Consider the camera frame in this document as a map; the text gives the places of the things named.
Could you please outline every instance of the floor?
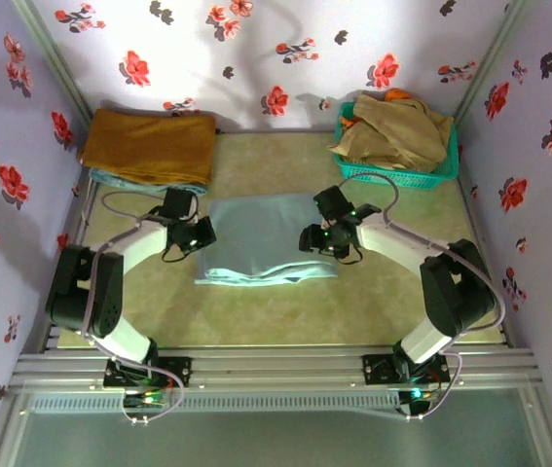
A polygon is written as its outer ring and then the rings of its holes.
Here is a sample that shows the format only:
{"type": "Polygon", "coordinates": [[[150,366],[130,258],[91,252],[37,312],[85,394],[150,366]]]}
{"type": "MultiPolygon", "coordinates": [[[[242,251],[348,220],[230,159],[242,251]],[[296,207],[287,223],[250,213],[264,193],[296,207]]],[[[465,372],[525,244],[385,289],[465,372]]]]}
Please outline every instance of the floor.
{"type": "MultiPolygon", "coordinates": [[[[326,147],[327,133],[223,134],[217,137],[212,183],[200,199],[201,215],[214,198],[282,193],[316,194],[343,177],[326,147]]],[[[97,197],[112,191],[100,187],[97,197]]],[[[388,186],[350,182],[343,192],[359,205],[386,206],[388,186]]],[[[113,207],[142,214],[151,199],[126,195],[109,199],[113,207]]],[[[436,190],[404,189],[394,220],[437,239],[470,238],[457,184],[436,190]]],[[[130,227],[130,220],[96,200],[86,244],[101,242],[130,227]]],[[[125,277],[123,313],[159,346],[392,344],[423,318],[418,278],[377,254],[339,267],[334,279],[295,285],[226,287],[194,284],[195,258],[174,265],[153,256],[125,277]]],[[[500,342],[497,330],[469,335],[469,342],[500,342]]],[[[64,332],[59,346],[87,345],[64,332]]]]}

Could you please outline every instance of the plastic basket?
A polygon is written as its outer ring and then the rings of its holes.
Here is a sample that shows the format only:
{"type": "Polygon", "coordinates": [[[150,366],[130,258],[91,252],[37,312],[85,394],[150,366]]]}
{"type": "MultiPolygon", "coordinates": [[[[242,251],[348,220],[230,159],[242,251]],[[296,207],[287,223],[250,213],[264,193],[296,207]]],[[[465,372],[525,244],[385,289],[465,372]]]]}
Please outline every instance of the plastic basket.
{"type": "MultiPolygon", "coordinates": [[[[353,115],[353,102],[345,102],[341,106],[338,114],[338,122],[336,122],[336,132],[334,134],[335,141],[338,143],[341,140],[343,124],[341,117],[351,120],[353,115]]],[[[340,155],[334,154],[334,160],[340,166],[341,172],[345,178],[357,175],[358,173],[374,172],[385,175],[391,179],[399,187],[420,188],[423,190],[431,190],[436,188],[442,182],[447,180],[455,180],[458,177],[460,168],[460,160],[458,158],[458,134],[455,126],[451,128],[451,138],[449,139],[449,147],[447,149],[447,159],[431,173],[413,172],[411,170],[386,170],[384,168],[374,167],[373,165],[361,165],[359,163],[345,162],[340,155]]],[[[387,185],[387,181],[379,177],[359,177],[356,180],[371,183],[381,183],[387,185]]]]}

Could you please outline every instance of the glass panel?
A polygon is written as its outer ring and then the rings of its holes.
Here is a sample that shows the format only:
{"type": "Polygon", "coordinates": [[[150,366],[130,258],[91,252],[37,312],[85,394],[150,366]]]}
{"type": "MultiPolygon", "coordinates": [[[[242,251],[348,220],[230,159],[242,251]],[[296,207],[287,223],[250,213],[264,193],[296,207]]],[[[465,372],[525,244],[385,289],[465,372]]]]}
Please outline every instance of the glass panel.
{"type": "MultiPolygon", "coordinates": [[[[333,135],[224,134],[217,139],[216,170],[208,193],[200,198],[206,215],[212,199],[310,192],[342,181],[327,146],[333,135]],[[273,148],[269,175],[257,148],[273,148]]],[[[109,239],[131,227],[99,203],[100,186],[85,243],[109,239]]],[[[392,188],[351,182],[343,188],[354,205],[388,205],[392,188]]],[[[157,202],[126,195],[109,198],[116,209],[148,212],[157,202]]],[[[391,211],[396,221],[422,234],[447,241],[470,238],[467,217],[455,182],[435,190],[403,189],[391,211]]],[[[152,256],[125,277],[127,320],[161,347],[179,345],[393,344],[423,319],[421,281],[395,262],[368,252],[355,266],[339,266],[338,279],[308,279],[295,285],[230,287],[194,285],[196,257],[165,264],[152,256]]],[[[502,341],[498,330],[471,334],[469,342],[502,341]]],[[[59,345],[86,346],[65,332],[59,345]]]]}
{"type": "Polygon", "coordinates": [[[535,467],[516,389],[456,391],[424,422],[359,413],[31,413],[17,467],[535,467]]]}

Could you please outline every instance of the floral wallpaper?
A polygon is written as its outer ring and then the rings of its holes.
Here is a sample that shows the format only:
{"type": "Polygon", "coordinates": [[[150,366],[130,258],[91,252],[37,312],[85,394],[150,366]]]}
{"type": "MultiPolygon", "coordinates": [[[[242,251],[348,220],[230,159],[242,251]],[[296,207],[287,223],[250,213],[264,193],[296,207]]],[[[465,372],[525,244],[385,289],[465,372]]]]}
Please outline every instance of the floral wallpaper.
{"type": "Polygon", "coordinates": [[[508,0],[28,3],[92,110],[206,112],[242,131],[330,130],[342,102],[394,87],[451,114],[508,0]]]}
{"type": "Polygon", "coordinates": [[[533,3],[460,126],[461,176],[552,402],[552,2],[533,3]]]}
{"type": "MultiPolygon", "coordinates": [[[[78,15],[75,23],[86,19],[78,15]]],[[[56,238],[80,193],[75,151],[83,137],[20,19],[0,0],[0,399],[40,316],[56,238]]]]}

